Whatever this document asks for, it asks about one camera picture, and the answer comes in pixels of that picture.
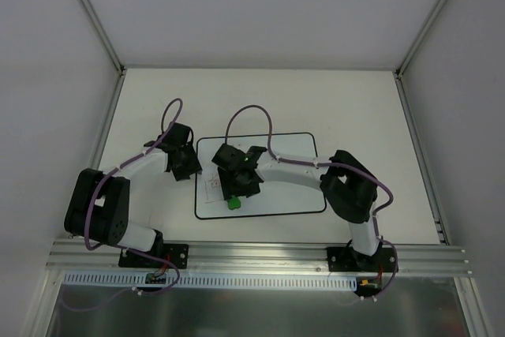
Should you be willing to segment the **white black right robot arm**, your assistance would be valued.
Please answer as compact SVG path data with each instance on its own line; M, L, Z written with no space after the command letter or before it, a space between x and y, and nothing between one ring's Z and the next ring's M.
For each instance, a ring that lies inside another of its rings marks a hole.
M265 147L247 152L222 144L211 160L216 166L224 200L230 210L242 197L260 192L266 182L281 182L319 190L333 212L348 222L351 241L342 262L370 271L381 260L382 243L371 216L378 181L349 152L338 150L327 162L317 158L287 158Z

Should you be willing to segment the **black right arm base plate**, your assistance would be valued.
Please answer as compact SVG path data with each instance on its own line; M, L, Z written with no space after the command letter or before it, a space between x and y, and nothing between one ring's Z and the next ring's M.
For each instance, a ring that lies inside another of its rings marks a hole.
M330 272L392 273L398 263L391 247L379 245L372 256L356 252L351 246L327 247L327 264Z

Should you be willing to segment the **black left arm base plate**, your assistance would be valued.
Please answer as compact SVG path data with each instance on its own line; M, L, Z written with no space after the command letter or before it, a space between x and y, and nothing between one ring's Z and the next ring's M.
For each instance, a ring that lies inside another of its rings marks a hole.
M143 252L143 254L169 261L178 269L186 269L189 257L189 246L187 244L160 242L155 243L151 250ZM129 250L125 254L121 253L118 260L118 266L120 268L159 269L163 265L164 263L161 261L132 253Z

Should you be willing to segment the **green whiteboard eraser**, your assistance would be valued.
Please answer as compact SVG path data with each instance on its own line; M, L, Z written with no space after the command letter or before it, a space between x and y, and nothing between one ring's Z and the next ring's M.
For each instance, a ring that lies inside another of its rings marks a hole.
M241 200L236 196L232 196L226 201L226 204L229 210L237 210L241 207Z

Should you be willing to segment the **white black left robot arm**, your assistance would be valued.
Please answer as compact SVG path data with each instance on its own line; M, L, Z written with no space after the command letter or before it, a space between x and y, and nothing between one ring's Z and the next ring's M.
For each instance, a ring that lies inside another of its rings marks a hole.
M193 130L174 123L149 141L140 153L107 172L87 168L77 177L64 229L101 245L137 251L144 265L154 267L164 258L163 233L133 222L130 194L147 180L171 173L176 181L189 180L202 167L193 146Z

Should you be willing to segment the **white whiteboard black frame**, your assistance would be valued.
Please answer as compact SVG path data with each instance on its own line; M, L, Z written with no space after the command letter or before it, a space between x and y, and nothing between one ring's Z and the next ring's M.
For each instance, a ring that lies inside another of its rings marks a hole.
M233 219L265 217L268 215L295 215L320 213L327 207L320 191L319 177L324 169L277 163L268 152L259 161L266 182L260 184L260 193L239 197L241 207L229 210L220 185L218 167L211 159L223 144L224 137L202 137L196 143L196 153L203 173L196 177L195 215L198 219ZM228 137L228 144L247 152L252 146L267 147L267 135ZM315 138L311 133L276 133L271 147L286 159L312 161L317 156Z

